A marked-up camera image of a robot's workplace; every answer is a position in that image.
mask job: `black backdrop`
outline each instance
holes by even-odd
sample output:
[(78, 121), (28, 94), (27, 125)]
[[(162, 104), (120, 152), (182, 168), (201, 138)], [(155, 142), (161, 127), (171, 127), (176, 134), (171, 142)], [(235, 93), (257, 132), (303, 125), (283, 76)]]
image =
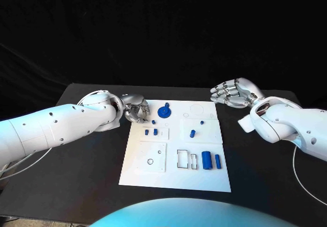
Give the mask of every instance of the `black backdrop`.
[(318, 9), (217, 1), (3, 0), (0, 117), (55, 105), (71, 83), (263, 89), (325, 99)]

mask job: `small blue piece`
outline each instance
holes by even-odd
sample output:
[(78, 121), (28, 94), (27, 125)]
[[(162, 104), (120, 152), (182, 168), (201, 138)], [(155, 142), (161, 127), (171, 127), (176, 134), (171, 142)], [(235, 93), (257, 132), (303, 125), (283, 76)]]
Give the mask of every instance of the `small blue piece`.
[(172, 110), (169, 108), (169, 103), (166, 103), (165, 106), (159, 108), (159, 116), (162, 118), (168, 118), (171, 114), (172, 114)]
[(197, 131), (195, 131), (195, 130), (192, 130), (192, 131), (191, 131), (191, 135), (189, 135), (189, 136), (194, 138), (194, 137), (195, 137), (195, 135), (197, 135)]
[(202, 152), (202, 164), (204, 164), (204, 169), (207, 170), (214, 169), (212, 154), (209, 151)]
[(215, 155), (215, 158), (217, 158), (217, 168), (221, 169), (222, 165), (221, 165), (221, 157), (220, 157), (220, 155)]

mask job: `robotic hand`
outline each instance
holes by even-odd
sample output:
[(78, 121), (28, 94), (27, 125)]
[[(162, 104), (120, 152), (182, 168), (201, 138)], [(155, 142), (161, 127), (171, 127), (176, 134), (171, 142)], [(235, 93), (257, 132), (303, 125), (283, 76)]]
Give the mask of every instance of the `robotic hand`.
[(230, 80), (212, 88), (212, 101), (234, 108), (251, 108), (240, 124), (246, 132), (257, 130), (271, 143), (292, 141), (310, 155), (327, 161), (327, 111), (303, 109), (280, 97), (266, 97), (246, 78)]
[(142, 95), (117, 97), (90, 93), (77, 105), (65, 104), (0, 122), (0, 167), (45, 149), (63, 146), (94, 131), (120, 127), (120, 119), (148, 122), (149, 103)]

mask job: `blue object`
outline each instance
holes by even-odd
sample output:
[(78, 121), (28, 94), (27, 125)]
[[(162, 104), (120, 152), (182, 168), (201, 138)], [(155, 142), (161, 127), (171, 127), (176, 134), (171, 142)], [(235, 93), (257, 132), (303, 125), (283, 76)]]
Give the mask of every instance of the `blue object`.
[(202, 152), (202, 164), (204, 169), (207, 170), (214, 169), (212, 154), (209, 151)]
[(159, 108), (159, 116), (162, 118), (168, 118), (171, 114), (172, 114), (172, 110), (169, 108), (169, 103), (166, 103), (165, 106)]
[(137, 203), (99, 220), (91, 227), (296, 227), (250, 208), (212, 200), (168, 198)]
[(195, 137), (195, 135), (197, 135), (197, 131), (195, 131), (195, 130), (192, 130), (192, 131), (191, 131), (191, 135), (189, 135), (189, 136), (194, 138), (194, 137)]
[(220, 155), (215, 155), (215, 158), (217, 158), (217, 168), (221, 169), (222, 165), (221, 165), (221, 157), (220, 157)]

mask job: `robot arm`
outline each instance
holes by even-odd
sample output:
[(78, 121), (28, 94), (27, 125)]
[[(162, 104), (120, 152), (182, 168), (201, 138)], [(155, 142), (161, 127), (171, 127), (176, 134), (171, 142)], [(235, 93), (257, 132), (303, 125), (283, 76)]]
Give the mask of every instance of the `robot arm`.
[(84, 98), (81, 105), (61, 105), (0, 122), (0, 166), (45, 149), (63, 146), (94, 131), (120, 127), (123, 112), (135, 122), (148, 122), (139, 110), (149, 114), (142, 95), (119, 98), (100, 91)]
[(280, 97), (264, 97), (256, 84), (246, 78), (231, 80), (212, 88), (212, 101), (234, 108), (251, 107), (251, 114), (240, 124), (246, 132), (257, 130), (271, 143), (292, 141), (310, 155), (327, 161), (327, 112), (303, 109)]

